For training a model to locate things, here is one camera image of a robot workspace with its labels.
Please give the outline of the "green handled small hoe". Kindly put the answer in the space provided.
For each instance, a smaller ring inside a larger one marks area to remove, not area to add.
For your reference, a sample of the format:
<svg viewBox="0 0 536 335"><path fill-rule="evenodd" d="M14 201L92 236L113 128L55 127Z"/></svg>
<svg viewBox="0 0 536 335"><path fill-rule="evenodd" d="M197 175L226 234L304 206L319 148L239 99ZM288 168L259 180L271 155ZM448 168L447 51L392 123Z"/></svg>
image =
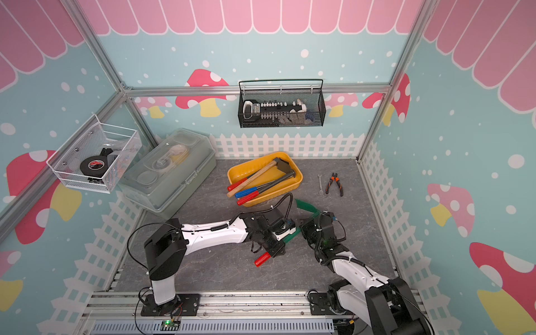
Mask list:
<svg viewBox="0 0 536 335"><path fill-rule="evenodd" d="M311 212L313 215L312 217L315 218L320 214L320 211L313 205L309 204L308 202L304 202L302 200L296 200L297 208L303 209L307 212ZM286 245L290 241L292 241L295 237L297 237L302 232L301 227L296 228L294 233L289 234L283 238L283 243ZM261 267L265 262L267 262L270 258L272 258L272 255L269 252L264 253L261 255L256 261L255 266Z"/></svg>

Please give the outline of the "wooden handled small hoe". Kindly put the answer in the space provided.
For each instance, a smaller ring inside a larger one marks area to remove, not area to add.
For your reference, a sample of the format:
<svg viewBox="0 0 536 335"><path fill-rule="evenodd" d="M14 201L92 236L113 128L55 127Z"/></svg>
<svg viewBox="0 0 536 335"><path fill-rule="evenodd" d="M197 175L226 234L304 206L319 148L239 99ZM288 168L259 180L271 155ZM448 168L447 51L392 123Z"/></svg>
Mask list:
<svg viewBox="0 0 536 335"><path fill-rule="evenodd" d="M233 190L229 191L227 193L227 197L231 198L233 195L235 195L237 192L241 191L244 187L249 185L251 182L256 180L258 177L260 177L263 174L265 174L269 169L273 168L274 166L278 166L280 162L281 162L280 158L275 158L271 163L269 163L265 167L261 168L260 170L258 170L258 172L256 172L255 174L251 175L249 178L247 178L243 182L239 183L236 187L233 188Z"/></svg>

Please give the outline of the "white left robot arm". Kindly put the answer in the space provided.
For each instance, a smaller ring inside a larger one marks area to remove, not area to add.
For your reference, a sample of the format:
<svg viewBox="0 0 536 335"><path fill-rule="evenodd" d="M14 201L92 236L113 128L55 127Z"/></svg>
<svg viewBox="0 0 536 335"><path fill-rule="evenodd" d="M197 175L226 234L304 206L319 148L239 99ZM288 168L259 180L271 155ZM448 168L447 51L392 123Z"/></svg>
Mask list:
<svg viewBox="0 0 536 335"><path fill-rule="evenodd" d="M297 232L296 223L277 208L239 213L215 223L181 224L170 219L144 243L152 302L158 307L177 299L174 276L185 256L224 244L252 241L274 258L285 253L285 238Z"/></svg>

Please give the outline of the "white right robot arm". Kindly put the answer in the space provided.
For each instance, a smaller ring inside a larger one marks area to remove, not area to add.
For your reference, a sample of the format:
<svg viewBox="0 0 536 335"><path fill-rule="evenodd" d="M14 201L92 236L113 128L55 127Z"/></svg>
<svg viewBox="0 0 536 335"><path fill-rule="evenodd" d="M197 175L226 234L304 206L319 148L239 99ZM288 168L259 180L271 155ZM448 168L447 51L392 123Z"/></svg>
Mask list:
<svg viewBox="0 0 536 335"><path fill-rule="evenodd" d="M336 218L323 212L300 222L301 233L317 262L342 277L327 293L336 314L351 312L374 334L434 334L428 318L417 306L409 285L400 277L389 279L358 260L334 231Z"/></svg>

